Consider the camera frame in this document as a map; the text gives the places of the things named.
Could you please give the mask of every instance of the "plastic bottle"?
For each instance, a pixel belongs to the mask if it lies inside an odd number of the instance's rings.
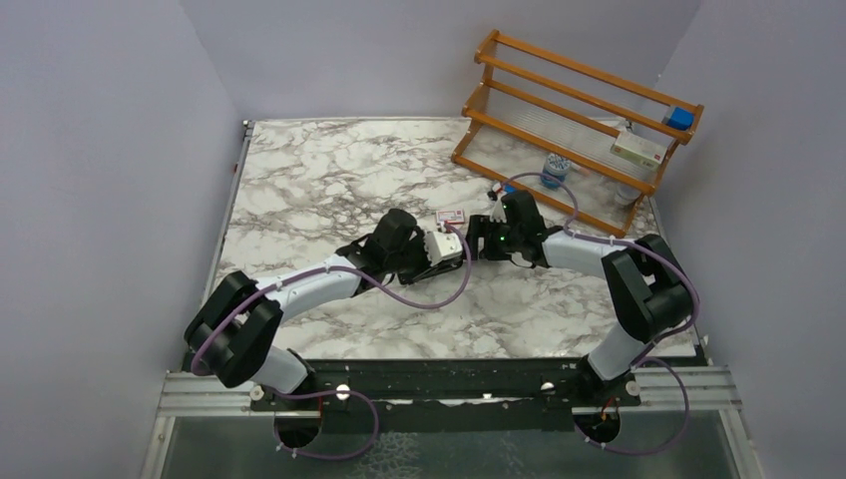
[[[550,153],[547,155],[547,160],[544,163],[544,173],[557,178],[561,183],[564,182],[565,178],[567,177],[567,172],[570,170],[570,166],[573,164],[567,158],[562,157],[561,155],[557,155],[555,153]],[[560,188],[560,186],[551,181],[547,180],[544,177],[541,177],[541,183],[549,188],[550,190],[556,190]]]

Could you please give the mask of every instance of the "blue cube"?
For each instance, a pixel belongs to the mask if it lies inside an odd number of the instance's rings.
[[[689,130],[693,126],[693,113],[680,107],[669,107],[666,116],[663,117],[663,123],[670,128],[682,130],[683,132]]]

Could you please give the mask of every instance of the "white wall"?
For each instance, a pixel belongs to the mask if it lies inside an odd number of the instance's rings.
[[[768,477],[842,477],[846,3],[704,0],[657,84],[705,105],[658,194]]]
[[[0,6],[0,476],[138,476],[240,132],[177,0]]]
[[[183,0],[246,118],[456,116],[491,29],[652,85],[700,0]]]

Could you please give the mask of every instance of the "wooden rack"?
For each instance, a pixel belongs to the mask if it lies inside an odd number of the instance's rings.
[[[581,167],[578,174],[568,174],[567,178],[580,201],[578,220],[618,237],[629,230],[642,199],[657,190],[676,148],[693,138],[704,108],[497,30],[479,45],[475,61],[485,70],[462,109],[471,124],[453,152],[453,161],[502,181],[524,171],[539,172],[548,152],[568,158]],[[570,82],[559,81],[561,77],[568,77]],[[603,93],[607,97],[609,92],[616,99],[629,99],[630,105],[603,98]],[[693,113],[693,125],[686,131],[669,127],[643,113],[648,108],[638,107],[646,104],[660,107],[661,115],[670,106],[681,107]],[[606,119],[598,119],[597,112]],[[615,139],[628,126],[638,135],[666,146],[656,172],[611,153]],[[628,209],[614,205],[618,183],[640,191]],[[539,202],[553,208],[573,212],[566,194],[545,189],[540,182],[522,181],[514,187],[528,190]]]

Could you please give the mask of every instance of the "white marble surface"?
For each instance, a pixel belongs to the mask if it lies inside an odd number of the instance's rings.
[[[217,278],[235,269],[257,277],[312,265],[372,231],[392,207],[426,228],[440,209],[487,213],[491,182],[450,161],[467,126],[463,119],[258,122]],[[541,213],[549,222],[564,219],[546,207]],[[654,231],[653,216],[642,207],[631,236]],[[456,289],[462,271],[391,287],[435,302]],[[601,279],[477,262],[464,294],[440,310],[413,309],[368,291],[289,320],[274,344],[306,358],[581,356],[615,322]],[[694,351],[684,336],[656,353]]]

